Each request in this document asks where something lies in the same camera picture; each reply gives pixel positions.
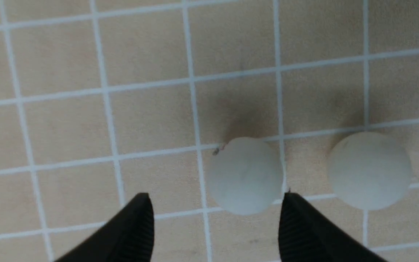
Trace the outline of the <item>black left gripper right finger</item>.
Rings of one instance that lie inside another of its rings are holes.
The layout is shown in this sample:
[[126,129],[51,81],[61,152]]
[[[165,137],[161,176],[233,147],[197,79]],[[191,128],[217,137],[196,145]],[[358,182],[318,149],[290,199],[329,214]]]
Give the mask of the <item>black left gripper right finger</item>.
[[301,195],[286,192],[278,227],[282,262],[383,262]]

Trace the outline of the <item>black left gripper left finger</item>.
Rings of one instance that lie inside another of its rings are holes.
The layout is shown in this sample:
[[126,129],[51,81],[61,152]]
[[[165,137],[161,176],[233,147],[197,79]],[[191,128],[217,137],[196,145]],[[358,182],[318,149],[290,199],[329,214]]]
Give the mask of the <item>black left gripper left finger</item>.
[[138,193],[110,221],[57,262],[150,262],[155,240],[153,205]]

